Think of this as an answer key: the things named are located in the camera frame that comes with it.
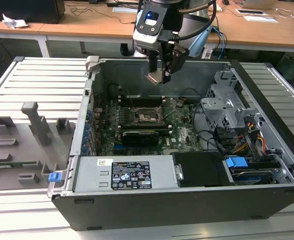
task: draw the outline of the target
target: crumpled paper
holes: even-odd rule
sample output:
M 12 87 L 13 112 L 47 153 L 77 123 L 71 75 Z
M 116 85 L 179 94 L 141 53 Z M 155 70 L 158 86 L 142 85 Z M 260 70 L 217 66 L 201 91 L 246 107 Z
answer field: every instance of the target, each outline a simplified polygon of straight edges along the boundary
M 6 26 L 8 26 L 8 27 L 10 27 L 10 28 L 12 28 L 12 29 L 15 29 L 15 28 L 23 28 L 23 27 L 27 27 L 27 26 L 29 26 L 29 25 L 26 23 L 26 21 L 24 21 L 24 20 L 15 20 L 15 19 L 11 19 L 11 18 L 9 18 L 9 17 L 6 17 L 4 14 L 2 14 L 2 16 L 3 16 L 3 20 L 2 20 L 2 22 L 3 22 Z
M 210 5 L 208 10 L 213 12 L 213 6 Z M 217 12 L 222 12 L 222 8 L 218 4 L 217 4 Z

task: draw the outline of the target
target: blue cable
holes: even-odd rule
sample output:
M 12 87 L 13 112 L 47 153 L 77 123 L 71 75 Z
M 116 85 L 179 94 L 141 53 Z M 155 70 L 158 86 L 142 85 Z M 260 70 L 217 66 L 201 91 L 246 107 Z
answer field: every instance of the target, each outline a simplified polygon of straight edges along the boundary
M 221 53 L 220 53 L 220 55 L 219 55 L 219 57 L 218 57 L 218 59 L 220 59 L 221 57 L 222 57 L 222 54 L 223 54 L 223 52 L 224 52 L 224 49 L 225 49 L 225 40 L 224 40 L 224 38 L 223 38 L 223 34 L 218 30 L 218 29 L 216 29 L 215 27 L 213 27 L 213 29 L 221 36 L 221 38 L 222 38 L 222 49 L 221 49 Z

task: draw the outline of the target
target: paper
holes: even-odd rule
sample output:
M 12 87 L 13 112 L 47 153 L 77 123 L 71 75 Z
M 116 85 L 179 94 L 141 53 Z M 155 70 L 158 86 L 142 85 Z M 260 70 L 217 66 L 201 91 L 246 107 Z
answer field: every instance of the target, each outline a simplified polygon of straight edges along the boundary
M 210 5 L 208 10 L 213 12 L 213 6 Z M 218 4 L 217 4 L 217 12 L 222 12 L 222 8 Z
M 263 16 L 243 16 L 247 21 L 265 22 L 265 23 L 278 23 L 274 18 Z
M 29 25 L 26 23 L 26 21 L 24 21 L 24 20 L 14 20 L 14 19 L 11 19 L 11 18 L 9 18 L 9 17 L 6 17 L 4 14 L 2 14 L 2 16 L 3 16 L 3 20 L 2 20 L 2 22 L 3 22 L 6 26 L 8 26 L 8 27 L 10 27 L 10 28 L 12 28 L 12 29 L 15 29 L 15 28 L 23 28 L 23 27 L 27 27 L 27 26 L 29 26 Z

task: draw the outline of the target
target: open computer chassis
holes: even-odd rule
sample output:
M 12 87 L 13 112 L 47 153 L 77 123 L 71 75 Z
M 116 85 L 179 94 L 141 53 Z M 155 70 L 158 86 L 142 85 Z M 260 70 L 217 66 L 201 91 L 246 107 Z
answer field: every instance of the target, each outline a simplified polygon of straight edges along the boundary
M 237 61 L 190 60 L 164 85 L 145 59 L 86 67 L 48 191 L 73 229 L 265 219 L 294 203 L 294 136 Z

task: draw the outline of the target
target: motherboard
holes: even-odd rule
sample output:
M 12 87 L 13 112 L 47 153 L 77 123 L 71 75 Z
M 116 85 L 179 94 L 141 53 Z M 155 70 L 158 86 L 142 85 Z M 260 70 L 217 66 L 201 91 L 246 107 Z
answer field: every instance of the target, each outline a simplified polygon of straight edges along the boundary
M 95 110 L 98 156 L 169 155 L 200 151 L 192 122 L 195 104 L 185 99 L 110 100 Z

